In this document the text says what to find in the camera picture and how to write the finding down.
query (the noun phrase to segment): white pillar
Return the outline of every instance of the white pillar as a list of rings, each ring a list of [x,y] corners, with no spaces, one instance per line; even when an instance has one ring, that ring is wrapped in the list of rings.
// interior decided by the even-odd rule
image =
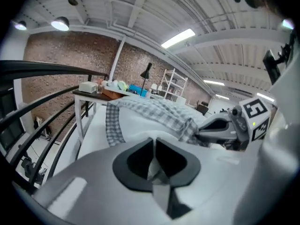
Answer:
[[[120,44],[120,46],[118,48],[116,57],[114,58],[114,61],[113,61],[113,64],[112,64],[111,73],[109,74],[109,80],[108,80],[109,82],[111,82],[113,80],[113,74],[114,74],[114,71],[116,70],[116,66],[117,66],[117,63],[118,63],[118,60],[119,60],[119,57],[120,57],[123,45],[125,43],[125,40],[126,40],[126,36],[123,37],[123,39],[121,41],[121,44]]]

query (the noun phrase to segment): checkered cloth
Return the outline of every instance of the checkered cloth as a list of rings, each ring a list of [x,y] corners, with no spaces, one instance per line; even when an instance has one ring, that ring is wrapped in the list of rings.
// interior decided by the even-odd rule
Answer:
[[[141,116],[159,122],[172,129],[179,137],[179,141],[206,146],[197,135],[198,128],[203,122],[198,111],[185,105],[179,105],[169,100],[145,99],[128,96],[108,102],[106,108],[106,137],[110,146],[124,143],[119,124],[121,107],[126,107]]]

